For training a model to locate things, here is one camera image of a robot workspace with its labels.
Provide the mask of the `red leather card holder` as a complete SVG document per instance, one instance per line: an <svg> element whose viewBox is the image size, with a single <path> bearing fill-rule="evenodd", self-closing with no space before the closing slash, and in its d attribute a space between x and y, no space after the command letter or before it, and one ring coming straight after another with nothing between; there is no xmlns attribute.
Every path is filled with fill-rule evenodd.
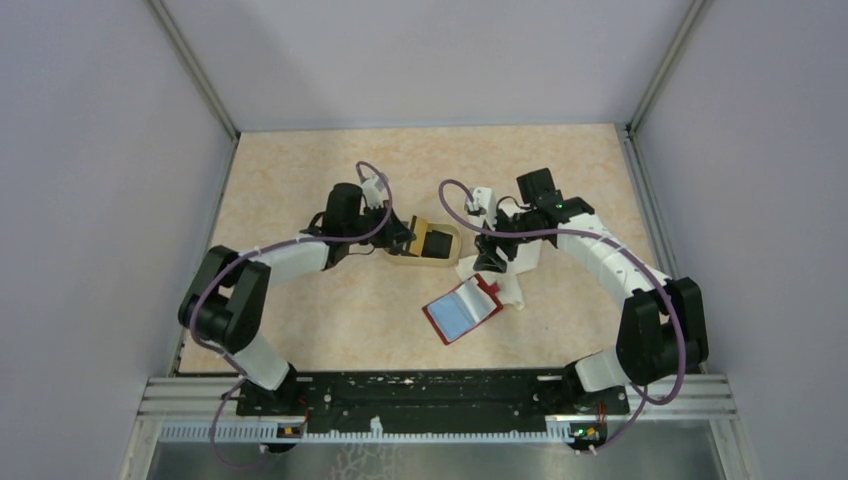
<svg viewBox="0 0 848 480"><path fill-rule="evenodd" d="M451 345L504 308L500 287L480 274L462 281L421 308L444 345Z"/></svg>

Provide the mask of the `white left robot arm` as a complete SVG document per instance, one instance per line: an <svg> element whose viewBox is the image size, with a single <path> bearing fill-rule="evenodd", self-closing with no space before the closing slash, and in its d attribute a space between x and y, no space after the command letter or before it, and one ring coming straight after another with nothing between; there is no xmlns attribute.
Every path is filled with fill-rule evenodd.
<svg viewBox="0 0 848 480"><path fill-rule="evenodd" d="M204 256L178 312L179 324L201 347L221 356L277 414L292 411L300 388L295 369L259 332L269 289L335 267L351 246L391 250L415 240L393 209L391 191L372 178L338 183L323 211L292 239L238 252L223 245Z"/></svg>

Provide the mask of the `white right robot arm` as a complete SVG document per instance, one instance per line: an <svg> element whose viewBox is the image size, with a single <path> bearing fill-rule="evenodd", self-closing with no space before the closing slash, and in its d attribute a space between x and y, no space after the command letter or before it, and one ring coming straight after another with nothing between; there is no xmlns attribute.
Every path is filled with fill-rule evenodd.
<svg viewBox="0 0 848 480"><path fill-rule="evenodd" d="M611 234L589 203L564 198L549 169L516 181L521 200L513 211L483 187L474 188L466 202L469 219L481 230L475 269L504 273L521 246L544 240L581 264L621 310L614 345L566 366L563 398L569 408L588 412L603 390L644 387L708 358L703 298L695 281L648 266Z"/></svg>

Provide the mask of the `beige plastic tray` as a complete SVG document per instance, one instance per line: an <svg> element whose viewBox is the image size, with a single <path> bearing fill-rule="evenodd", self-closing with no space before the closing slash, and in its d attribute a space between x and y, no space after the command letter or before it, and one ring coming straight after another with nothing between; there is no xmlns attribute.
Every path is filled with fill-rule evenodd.
<svg viewBox="0 0 848 480"><path fill-rule="evenodd" d="M382 258L390 263L415 267L451 267L459 260L461 235L458 228L448 223L429 223L423 240L415 240L412 248L402 249L399 254L383 252Z"/></svg>

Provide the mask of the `white cloth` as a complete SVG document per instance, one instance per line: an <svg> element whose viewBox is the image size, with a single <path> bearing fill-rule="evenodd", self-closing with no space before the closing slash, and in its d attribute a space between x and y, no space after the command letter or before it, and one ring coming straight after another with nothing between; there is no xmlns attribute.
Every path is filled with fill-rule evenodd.
<svg viewBox="0 0 848 480"><path fill-rule="evenodd" d="M523 310L526 302L518 276L538 267L541 246L540 240L520 243L515 257L509 260L493 241L483 241L476 255L459 260L455 271L461 280L479 274L487 285L498 289L497 298L504 306Z"/></svg>

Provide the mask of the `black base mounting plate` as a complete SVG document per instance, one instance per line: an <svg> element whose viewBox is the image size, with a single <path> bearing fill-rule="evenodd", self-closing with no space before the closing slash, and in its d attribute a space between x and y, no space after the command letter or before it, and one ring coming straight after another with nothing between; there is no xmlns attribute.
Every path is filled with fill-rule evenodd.
<svg viewBox="0 0 848 480"><path fill-rule="evenodd" d="M366 433L378 419L389 434L536 433L556 415L626 415L623 387L584 393L563 368L301 371L275 391L251 382L236 413L306 416L309 433Z"/></svg>

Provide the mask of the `aluminium front frame rail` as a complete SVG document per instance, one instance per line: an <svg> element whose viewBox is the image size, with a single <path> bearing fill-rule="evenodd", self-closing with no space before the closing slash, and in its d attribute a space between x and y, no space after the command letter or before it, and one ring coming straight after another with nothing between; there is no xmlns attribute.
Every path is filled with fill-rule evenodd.
<svg viewBox="0 0 848 480"><path fill-rule="evenodd" d="M186 415L205 418L215 413L235 377L151 378L142 394L139 415ZM673 401L646 404L641 420L736 420L738 409L727 378L721 374L688 375Z"/></svg>

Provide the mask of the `aluminium frame rail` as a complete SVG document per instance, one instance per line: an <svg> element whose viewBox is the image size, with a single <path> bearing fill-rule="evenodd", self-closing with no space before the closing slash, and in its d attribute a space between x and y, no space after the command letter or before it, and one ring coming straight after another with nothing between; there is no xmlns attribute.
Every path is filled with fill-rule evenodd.
<svg viewBox="0 0 848 480"><path fill-rule="evenodd" d="M686 13L626 125L626 130L632 138L636 137L645 124L648 115L682 59L696 29L712 4L712 0L694 0L689 3Z"/></svg>
<svg viewBox="0 0 848 480"><path fill-rule="evenodd" d="M241 133L226 111L223 101L203 69L189 42L183 35L175 17L162 0L145 0L144 4L162 30L180 64L186 71L210 113L232 141L238 141Z"/></svg>
<svg viewBox="0 0 848 480"><path fill-rule="evenodd" d="M151 378L142 394L139 415L186 415L205 418L215 413L235 377ZM641 420L736 420L738 409L727 378L721 374L688 375L673 401L646 404Z"/></svg>

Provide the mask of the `aluminium frame rail right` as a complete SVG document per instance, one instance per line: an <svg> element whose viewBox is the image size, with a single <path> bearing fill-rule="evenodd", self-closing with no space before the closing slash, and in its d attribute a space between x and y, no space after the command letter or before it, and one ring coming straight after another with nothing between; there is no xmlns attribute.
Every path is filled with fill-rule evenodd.
<svg viewBox="0 0 848 480"><path fill-rule="evenodd" d="M689 3L686 13L626 125L626 130L632 138L636 137L645 124L648 115L682 59L696 29L712 4L712 0L694 0Z"/></svg>

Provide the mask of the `aluminium frame rail left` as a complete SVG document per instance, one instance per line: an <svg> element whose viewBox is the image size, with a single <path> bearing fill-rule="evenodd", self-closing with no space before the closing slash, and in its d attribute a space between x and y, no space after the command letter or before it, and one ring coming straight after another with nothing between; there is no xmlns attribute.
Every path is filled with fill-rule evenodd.
<svg viewBox="0 0 848 480"><path fill-rule="evenodd" d="M183 35L175 17L162 0L145 0L144 4L162 30L180 64L186 71L210 113L232 141L238 141L241 133L226 111L223 101L203 69L189 42Z"/></svg>

